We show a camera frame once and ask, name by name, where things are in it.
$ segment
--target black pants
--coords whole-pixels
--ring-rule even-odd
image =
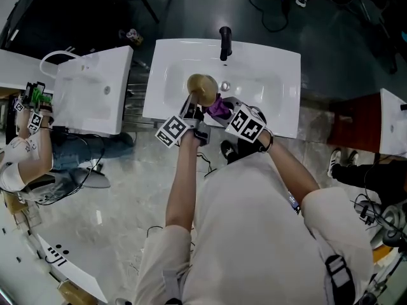
[[[407,161],[392,161],[390,164],[376,164],[344,167],[334,165],[332,177],[341,183],[377,192],[382,205],[387,207],[407,198],[404,190]]]
[[[238,139],[237,140],[238,151],[228,156],[228,165],[232,164],[236,160],[240,160],[242,158],[250,156],[251,154],[257,153],[260,150],[261,146],[262,144],[259,140],[256,140],[255,142],[251,143],[243,139]]]

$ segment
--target sleeve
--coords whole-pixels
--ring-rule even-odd
[[[362,297],[373,274],[373,251],[369,234],[340,187],[308,194],[301,205],[305,225],[316,229],[341,255],[355,283],[356,300]]]
[[[190,266],[191,234],[181,226],[167,226],[146,239],[136,286],[135,305],[163,305],[163,270],[174,270],[178,280]]]
[[[0,173],[0,187],[6,191],[21,191],[25,184],[18,170],[18,163],[6,166]]]

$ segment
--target wrist strap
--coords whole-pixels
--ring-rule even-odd
[[[40,110],[40,111],[48,111],[48,112],[52,113],[52,107],[51,107],[51,106],[48,106],[48,105],[41,105],[41,106],[39,107],[39,110]]]
[[[51,113],[51,112],[43,112],[43,111],[41,111],[41,109],[40,109],[39,113],[42,116],[48,116],[50,118],[50,120],[48,122],[49,125],[51,125],[53,123],[53,113]]]
[[[270,142],[268,143],[268,146],[267,146],[267,147],[265,147],[265,146],[262,145],[262,146],[260,147],[259,151],[260,151],[261,153],[268,153],[268,151],[270,150],[270,148],[271,148],[272,145],[273,145],[274,134],[273,134],[273,132],[272,132],[270,129],[268,129],[268,128],[264,128],[264,131],[267,131],[267,132],[270,134]]]

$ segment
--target white sink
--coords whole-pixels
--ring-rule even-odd
[[[276,135],[296,138],[300,109],[301,55],[269,46],[232,41],[232,55],[219,59],[216,39],[161,39],[156,42],[143,116],[167,119],[178,114],[188,96],[192,74],[230,83],[223,98],[235,96],[259,107]],[[209,125],[220,126],[205,115]]]
[[[132,55],[131,47],[122,46],[60,64],[53,92],[54,125],[119,134]]]
[[[382,101],[380,154],[407,158],[407,111],[400,109],[400,105],[406,102],[384,88],[380,90],[380,98]]]

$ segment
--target white t-shirt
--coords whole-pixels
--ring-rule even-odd
[[[345,191],[322,189],[291,208],[288,191],[267,154],[256,153],[210,177],[197,198],[197,240],[169,226],[146,240],[136,304],[163,305],[162,271],[175,270],[183,304],[326,304],[326,267],[316,229],[342,255],[357,297],[373,273],[373,253]]]
[[[21,191],[25,187],[18,171],[18,163],[29,159],[39,159],[40,142],[41,137],[37,132],[28,139],[15,137],[0,150],[0,154],[4,153],[3,160],[0,162],[1,189],[13,192]]]

